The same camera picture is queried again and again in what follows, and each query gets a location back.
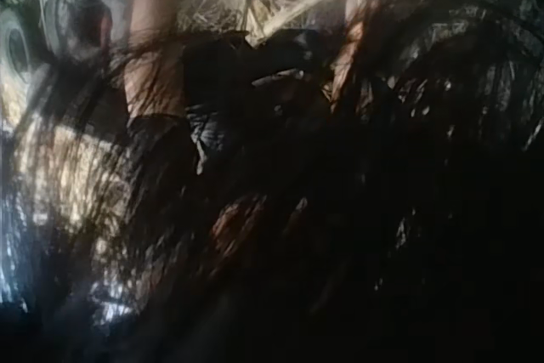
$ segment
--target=sleeve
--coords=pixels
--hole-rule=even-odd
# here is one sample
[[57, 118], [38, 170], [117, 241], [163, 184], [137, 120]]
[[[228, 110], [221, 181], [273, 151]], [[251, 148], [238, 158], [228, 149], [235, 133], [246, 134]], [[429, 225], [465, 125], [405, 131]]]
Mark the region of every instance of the sleeve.
[[178, 200], [196, 174], [197, 152], [184, 118], [166, 115], [133, 119], [128, 136], [129, 217], [155, 218]]

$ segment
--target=person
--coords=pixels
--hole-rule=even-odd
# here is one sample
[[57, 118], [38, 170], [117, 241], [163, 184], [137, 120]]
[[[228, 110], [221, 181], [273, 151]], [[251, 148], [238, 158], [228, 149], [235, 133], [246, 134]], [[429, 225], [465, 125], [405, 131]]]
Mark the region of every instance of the person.
[[[0, 304], [3, 361], [539, 351], [542, 36], [530, 22], [484, 0], [366, 0], [343, 32], [361, 36], [328, 109], [230, 97], [241, 141], [199, 174], [178, 62], [205, 37], [170, 32], [169, 10], [135, 4], [133, 49], [100, 71], [124, 80], [130, 119], [88, 175], [95, 195], [77, 225], [56, 206], [60, 171], [30, 188], [13, 172], [29, 132], [38, 161], [54, 164], [47, 135], [21, 127], [3, 152], [3, 273], [15, 283]], [[329, 82], [292, 74], [268, 91]], [[28, 214], [43, 185], [51, 206], [38, 225]], [[124, 313], [102, 319], [105, 303]]]

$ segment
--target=dark hair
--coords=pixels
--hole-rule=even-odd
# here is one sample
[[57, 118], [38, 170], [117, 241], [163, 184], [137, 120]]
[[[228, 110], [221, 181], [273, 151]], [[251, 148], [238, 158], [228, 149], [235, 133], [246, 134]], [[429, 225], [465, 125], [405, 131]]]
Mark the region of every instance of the dark hair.
[[[74, 185], [63, 177], [81, 166], [83, 144], [101, 149], [84, 132], [105, 95], [97, 84], [115, 88], [149, 48], [85, 68], [100, 82], [76, 99], [63, 150], [53, 135], [64, 116], [33, 128], [28, 113], [3, 152], [3, 271], [14, 284], [0, 349], [28, 361], [475, 360], [536, 349], [539, 32], [492, 0], [377, 0], [360, 22], [334, 111], [307, 108], [321, 106], [334, 55], [311, 79], [225, 80], [232, 93], [212, 111], [235, 143], [197, 175], [187, 124], [167, 118], [134, 139], [136, 123], [89, 165], [78, 220], [62, 207]], [[288, 88], [309, 95], [302, 107], [274, 98]], [[24, 140], [30, 183], [16, 171]], [[115, 294], [113, 282], [130, 290]], [[130, 313], [103, 319], [114, 303]]]

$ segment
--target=skin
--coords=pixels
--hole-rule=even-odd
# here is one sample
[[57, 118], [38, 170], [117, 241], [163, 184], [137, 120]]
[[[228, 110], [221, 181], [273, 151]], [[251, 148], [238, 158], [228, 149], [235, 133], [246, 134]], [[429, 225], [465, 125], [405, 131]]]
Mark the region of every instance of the skin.
[[[175, 25], [176, 5], [177, 0], [134, 0], [130, 27], [132, 46], [138, 47], [170, 30]], [[124, 79], [131, 118], [153, 114], [185, 116], [178, 50], [179, 45], [173, 44], [127, 65]], [[150, 86], [150, 78], [158, 80]]]

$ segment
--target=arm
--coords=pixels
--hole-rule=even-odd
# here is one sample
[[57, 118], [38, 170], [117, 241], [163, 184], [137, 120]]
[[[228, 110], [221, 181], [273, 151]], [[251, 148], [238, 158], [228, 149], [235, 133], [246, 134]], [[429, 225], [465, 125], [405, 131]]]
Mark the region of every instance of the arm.
[[[169, 31], [176, 20], [177, 0], [134, 0], [131, 45], [138, 47]], [[131, 61], [124, 73], [131, 118], [153, 114], [184, 117], [184, 101], [176, 44]]]

